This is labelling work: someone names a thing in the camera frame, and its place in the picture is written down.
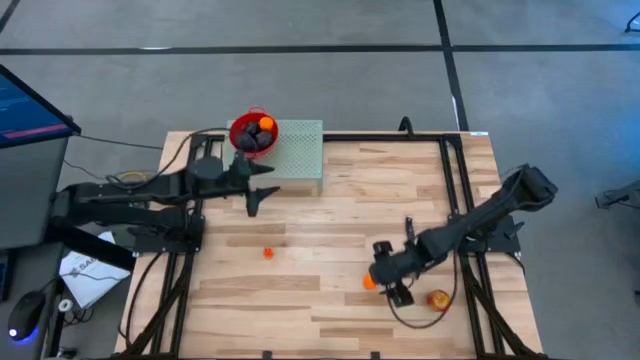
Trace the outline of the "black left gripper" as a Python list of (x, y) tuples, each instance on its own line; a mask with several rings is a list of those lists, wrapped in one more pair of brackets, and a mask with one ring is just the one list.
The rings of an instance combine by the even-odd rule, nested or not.
[(273, 172), (274, 168), (256, 164), (247, 159), (242, 151), (236, 151), (233, 161), (224, 172), (224, 181), (228, 186), (238, 188), (245, 196), (246, 209), (249, 217), (256, 217), (259, 208), (259, 199), (265, 199), (279, 191), (278, 186), (268, 188), (253, 188), (250, 184), (251, 177)]

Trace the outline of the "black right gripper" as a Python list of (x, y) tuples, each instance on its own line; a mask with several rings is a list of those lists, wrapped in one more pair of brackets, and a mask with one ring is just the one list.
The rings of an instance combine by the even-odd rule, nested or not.
[(415, 243), (406, 241), (402, 251), (393, 252), (389, 241), (378, 241), (373, 244), (373, 251), (374, 262), (368, 272), (376, 285), (384, 287), (379, 293), (395, 307), (413, 305), (413, 295), (403, 279), (418, 277), (424, 265)]

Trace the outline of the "red and yellow apple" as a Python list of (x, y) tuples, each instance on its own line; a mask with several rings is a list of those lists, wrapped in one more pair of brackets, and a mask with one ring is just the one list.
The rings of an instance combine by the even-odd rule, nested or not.
[(447, 311), (451, 304), (450, 295), (441, 289), (436, 289), (429, 292), (426, 301), (431, 309), (436, 312)]

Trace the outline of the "green perforated box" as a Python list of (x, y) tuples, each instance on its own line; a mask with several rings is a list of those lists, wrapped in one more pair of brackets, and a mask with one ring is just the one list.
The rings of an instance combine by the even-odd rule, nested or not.
[[(277, 196), (317, 197), (323, 183), (323, 122), (321, 120), (276, 120), (279, 138), (266, 156), (252, 159), (274, 168), (273, 172), (251, 177), (253, 188), (279, 186)], [(226, 135), (222, 148), (224, 168), (228, 169), (236, 149)]]

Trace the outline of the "red plastic colander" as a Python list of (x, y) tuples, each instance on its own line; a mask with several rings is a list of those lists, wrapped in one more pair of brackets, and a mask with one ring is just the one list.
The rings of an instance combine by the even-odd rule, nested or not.
[[(258, 150), (255, 153), (245, 153), (238, 147), (238, 143), (236, 140), (237, 135), (241, 132), (245, 132), (244, 127), (248, 122), (258, 122), (264, 116), (273, 118), (277, 124), (277, 127), (272, 132), (273, 143), (267, 149), (264, 149), (262, 151)], [(229, 127), (229, 140), (232, 146), (236, 150), (242, 151), (245, 154), (246, 158), (250, 158), (250, 159), (258, 159), (269, 154), (276, 147), (278, 138), (279, 138), (279, 124), (276, 121), (276, 118), (268, 114), (263, 107), (259, 107), (259, 106), (250, 107), (247, 113), (233, 120)]]

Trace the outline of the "black desk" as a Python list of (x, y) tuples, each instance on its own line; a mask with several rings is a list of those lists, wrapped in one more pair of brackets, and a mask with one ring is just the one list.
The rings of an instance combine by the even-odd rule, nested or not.
[[(131, 271), (132, 252), (75, 227), (50, 225), (34, 246), (13, 249), (9, 296), (0, 302), (0, 360), (40, 360), (50, 325), (54, 322), (61, 282), (57, 279), (63, 252), (73, 250), (103, 263)], [(29, 337), (13, 341), (8, 320), (18, 300), (30, 291), (44, 291), (45, 302)]]

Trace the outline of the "white paper booklet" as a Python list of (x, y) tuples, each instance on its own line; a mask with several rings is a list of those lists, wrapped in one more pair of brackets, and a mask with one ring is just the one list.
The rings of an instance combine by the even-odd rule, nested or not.
[(76, 304), (83, 309), (91, 307), (130, 276), (127, 270), (74, 251), (62, 259), (59, 274)]

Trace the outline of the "computer monitor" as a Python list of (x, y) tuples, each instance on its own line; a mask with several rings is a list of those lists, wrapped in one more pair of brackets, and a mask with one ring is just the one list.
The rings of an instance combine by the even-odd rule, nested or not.
[(73, 119), (0, 64), (0, 251), (44, 240)]

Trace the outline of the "black computer mouse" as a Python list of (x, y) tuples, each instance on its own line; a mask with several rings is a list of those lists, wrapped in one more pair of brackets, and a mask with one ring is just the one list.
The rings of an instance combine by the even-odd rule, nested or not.
[(8, 319), (8, 335), (13, 342), (25, 342), (36, 333), (45, 303), (46, 295), (40, 290), (30, 291), (18, 300)]

